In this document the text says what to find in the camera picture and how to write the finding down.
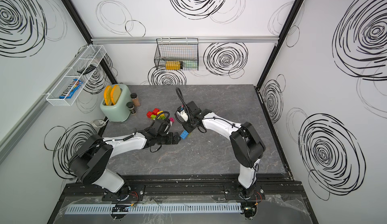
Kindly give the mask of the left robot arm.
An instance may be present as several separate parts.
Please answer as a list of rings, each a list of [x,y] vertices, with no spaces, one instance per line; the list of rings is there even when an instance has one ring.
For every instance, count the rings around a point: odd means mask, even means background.
[[[84,185],[98,185],[118,199],[130,195],[131,188],[118,174],[107,168],[109,160],[133,150],[150,149],[154,145],[175,145],[181,141],[177,132],[170,132],[169,119],[155,120],[143,130],[120,137],[90,136],[72,155],[68,168]]]

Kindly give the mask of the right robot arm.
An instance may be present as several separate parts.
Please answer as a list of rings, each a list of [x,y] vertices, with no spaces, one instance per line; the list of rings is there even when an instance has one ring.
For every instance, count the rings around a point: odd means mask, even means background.
[[[250,198],[256,187],[259,163],[266,150],[254,126],[249,122],[241,124],[226,120],[208,109],[202,111],[193,101],[178,107],[175,117],[187,133],[202,128],[205,133],[212,130],[230,140],[235,158],[240,163],[239,195],[244,199]]]

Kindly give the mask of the blue lego brick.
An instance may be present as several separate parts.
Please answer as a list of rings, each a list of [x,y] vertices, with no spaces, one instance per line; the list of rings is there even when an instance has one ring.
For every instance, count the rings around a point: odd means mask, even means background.
[[[189,136],[189,133],[188,133],[186,130],[184,130],[184,131],[180,134],[181,139],[186,139],[188,136]]]

